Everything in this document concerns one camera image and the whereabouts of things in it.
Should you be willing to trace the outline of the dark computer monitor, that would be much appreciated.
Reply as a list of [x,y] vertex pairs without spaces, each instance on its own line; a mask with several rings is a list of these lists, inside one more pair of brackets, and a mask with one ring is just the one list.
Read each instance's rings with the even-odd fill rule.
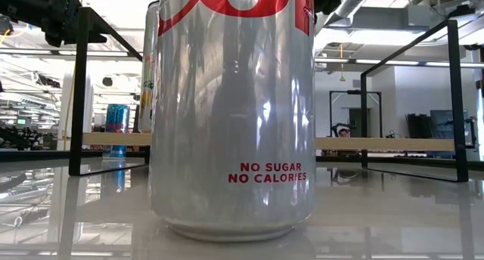
[[[464,110],[464,120],[469,119],[468,111]],[[454,139],[454,122],[452,110],[430,111],[431,132],[433,138]],[[472,144],[471,124],[464,121],[466,145]]]

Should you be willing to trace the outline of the wooden shelf black metal frame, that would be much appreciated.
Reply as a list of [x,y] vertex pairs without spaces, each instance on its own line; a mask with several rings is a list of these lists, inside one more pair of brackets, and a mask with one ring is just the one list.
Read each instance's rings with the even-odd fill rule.
[[[78,20],[79,31],[77,33],[76,60],[73,78],[73,113],[84,115],[85,109],[85,86],[86,86],[86,67],[87,67],[87,48],[89,33],[98,27],[102,32],[111,35],[125,48],[129,49],[136,58],[141,55],[121,37],[112,26],[100,18],[100,16],[90,7],[79,9]],[[413,48],[416,44],[437,33],[441,29],[447,29],[448,36],[448,65],[451,84],[451,105],[454,124],[454,139],[388,139],[388,138],[369,138],[367,124],[367,75],[389,63],[403,52]],[[457,171],[457,181],[467,183],[469,172],[467,168],[467,153],[464,136],[464,108],[461,84],[461,60],[459,52],[458,22],[456,20],[445,20],[433,27],[422,36],[417,37],[403,48],[400,48],[390,56],[376,63],[361,74],[361,119],[362,135],[360,138],[316,138],[315,146],[325,150],[361,150],[361,166],[368,166],[369,150],[417,150],[417,151],[454,151],[455,168]],[[142,134],[116,134],[116,133],[84,133],[82,121],[73,120],[71,126],[71,143],[69,157],[69,175],[81,176],[82,147],[87,144],[121,144],[121,145],[141,145],[150,144],[150,138]]]

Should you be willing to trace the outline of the silver ventilation duct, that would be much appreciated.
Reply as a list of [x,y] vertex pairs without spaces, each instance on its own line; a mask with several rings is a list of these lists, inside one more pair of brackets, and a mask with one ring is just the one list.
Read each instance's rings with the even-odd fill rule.
[[367,0],[342,0],[325,20],[324,27],[350,27],[355,13]]

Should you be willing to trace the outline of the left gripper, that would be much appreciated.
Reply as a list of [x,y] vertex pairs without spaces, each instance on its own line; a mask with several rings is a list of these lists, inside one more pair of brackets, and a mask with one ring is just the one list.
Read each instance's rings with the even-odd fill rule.
[[[24,22],[40,28],[49,45],[76,43],[80,0],[0,0],[0,14],[12,22]],[[90,29],[91,43],[105,43],[105,29],[94,23]]]

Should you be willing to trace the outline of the blue energy drink can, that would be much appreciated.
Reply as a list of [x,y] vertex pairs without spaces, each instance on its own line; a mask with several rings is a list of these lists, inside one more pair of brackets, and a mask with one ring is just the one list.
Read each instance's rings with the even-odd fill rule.
[[[127,133],[129,131],[130,108],[125,104],[110,104],[107,107],[105,132]],[[124,159],[126,145],[106,145],[103,151],[104,159]]]

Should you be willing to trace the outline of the black background box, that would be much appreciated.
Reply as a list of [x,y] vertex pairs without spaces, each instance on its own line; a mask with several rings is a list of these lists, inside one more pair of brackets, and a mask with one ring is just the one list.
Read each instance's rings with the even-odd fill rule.
[[410,138],[428,139],[432,137],[430,117],[427,114],[407,114],[405,119]]

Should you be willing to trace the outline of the white Celsius can orange print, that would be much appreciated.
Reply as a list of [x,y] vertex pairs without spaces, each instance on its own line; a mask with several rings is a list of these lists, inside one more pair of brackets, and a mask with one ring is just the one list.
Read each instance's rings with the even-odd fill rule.
[[155,77],[155,56],[157,50],[159,0],[151,2],[145,16],[143,62],[141,74],[141,100],[138,115],[140,133],[151,133],[152,95]]

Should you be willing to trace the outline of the black background rig frame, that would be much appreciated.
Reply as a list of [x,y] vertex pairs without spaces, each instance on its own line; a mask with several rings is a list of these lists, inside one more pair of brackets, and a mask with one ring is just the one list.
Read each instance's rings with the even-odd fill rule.
[[[330,124],[330,136],[333,137],[334,133],[331,130],[331,126],[336,124],[333,122],[333,105],[339,99],[342,94],[347,95],[358,95],[361,96],[361,91],[354,89],[354,90],[347,90],[347,91],[337,91],[337,90],[330,90],[329,91],[329,124]],[[379,136],[383,137],[383,114],[382,114],[382,93],[380,91],[367,91],[367,97],[373,100],[379,107]]]

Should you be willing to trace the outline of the black table frame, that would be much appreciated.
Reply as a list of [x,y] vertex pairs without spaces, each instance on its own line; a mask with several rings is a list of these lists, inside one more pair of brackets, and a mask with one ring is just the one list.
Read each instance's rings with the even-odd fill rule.
[[[50,159],[69,159],[70,152],[64,150],[0,150],[0,163],[21,162],[33,160],[50,160]],[[359,157],[343,156],[316,156],[315,160],[320,163],[359,163]],[[454,168],[453,159],[430,159],[409,156],[397,157],[368,157],[369,163],[395,163],[408,164],[414,166],[429,166]],[[484,172],[484,162],[467,161],[467,169],[470,171]]]

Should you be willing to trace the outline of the silver red soda can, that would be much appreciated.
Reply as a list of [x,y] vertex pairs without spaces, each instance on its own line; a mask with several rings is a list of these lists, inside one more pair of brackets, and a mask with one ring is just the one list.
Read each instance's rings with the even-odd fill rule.
[[150,207],[197,240],[285,235],[312,212],[313,0],[160,0]]

